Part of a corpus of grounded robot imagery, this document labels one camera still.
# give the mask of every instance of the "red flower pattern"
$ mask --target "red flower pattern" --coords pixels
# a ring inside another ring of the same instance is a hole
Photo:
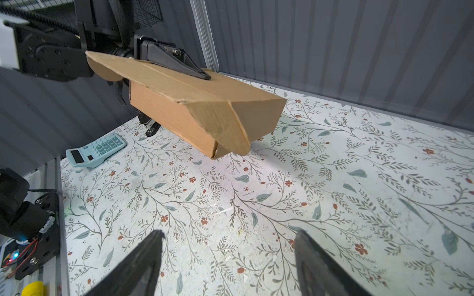
[[[364,255],[364,254],[367,255],[368,254],[367,250],[364,249],[364,245],[361,244],[361,243],[356,243],[355,244],[355,250],[357,252],[359,252],[361,255]]]
[[[428,154],[428,155],[430,155],[430,154],[435,154],[435,152],[434,152],[433,150],[428,149],[428,148],[423,149],[423,151],[426,152],[426,154]]]

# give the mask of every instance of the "yellow object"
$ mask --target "yellow object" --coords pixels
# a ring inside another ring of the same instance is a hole
[[[11,255],[11,253],[8,254],[7,256],[5,256],[5,259],[3,259],[3,262],[5,262],[5,260],[9,259],[9,258],[10,258],[10,255]]]
[[[23,291],[21,291],[21,296],[43,296],[44,295],[44,286],[42,281],[37,281],[26,286]]]

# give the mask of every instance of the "metal frame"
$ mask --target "metal frame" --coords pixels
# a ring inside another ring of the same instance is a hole
[[[212,38],[206,3],[204,0],[189,0],[189,2],[191,3],[192,14],[194,15],[194,22],[196,23],[206,67],[214,72],[219,72],[219,61],[217,59],[214,39]]]
[[[28,284],[41,280],[45,285],[45,296],[69,296],[69,277],[67,267],[67,249],[66,249],[66,232],[64,226],[64,205],[62,201],[62,185],[61,185],[61,157],[58,156],[45,165],[38,168],[35,172],[30,173],[24,178],[29,182],[31,189],[56,189],[59,195],[59,227],[60,227],[60,243],[61,251],[58,255],[50,259],[39,270],[33,274],[24,277],[22,280],[14,278],[0,280],[0,296],[15,296],[21,294],[21,290]],[[29,192],[25,201],[34,202],[42,193]],[[4,246],[10,243],[12,239],[8,239],[0,249],[0,257],[3,254]]]

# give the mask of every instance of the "black cable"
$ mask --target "black cable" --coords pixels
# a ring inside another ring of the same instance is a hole
[[[29,21],[40,22],[47,26],[51,26],[57,29],[71,32],[75,35],[79,35],[79,31],[76,28],[71,27],[67,24],[61,23],[53,18],[49,18],[47,16],[44,16],[32,11],[25,11],[25,10],[17,9],[11,6],[5,6],[5,5],[0,4],[0,12],[3,12],[11,16],[19,17],[22,19],[26,19]]]

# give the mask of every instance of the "red wire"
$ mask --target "red wire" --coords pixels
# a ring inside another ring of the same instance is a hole
[[[10,274],[8,278],[11,278],[15,274],[15,272],[17,272],[17,270],[23,265],[23,263],[25,263],[28,259],[30,259],[31,255],[33,255],[33,253],[36,251],[37,246],[38,246],[38,240],[36,240],[35,248],[31,252],[31,254],[29,254],[28,257],[25,260],[23,260],[23,262],[20,265],[18,265],[17,269],[15,269],[15,271],[12,274]]]
[[[29,247],[34,243],[36,242],[38,239],[34,239],[32,242],[30,242],[30,244],[21,252],[21,254],[18,255],[18,257],[14,260],[12,260],[11,262],[8,262],[7,264],[5,264],[3,267],[7,267],[7,266],[10,266],[12,265],[13,263],[16,263],[17,260],[19,258],[21,258],[21,256],[23,256],[23,254],[29,249]]]

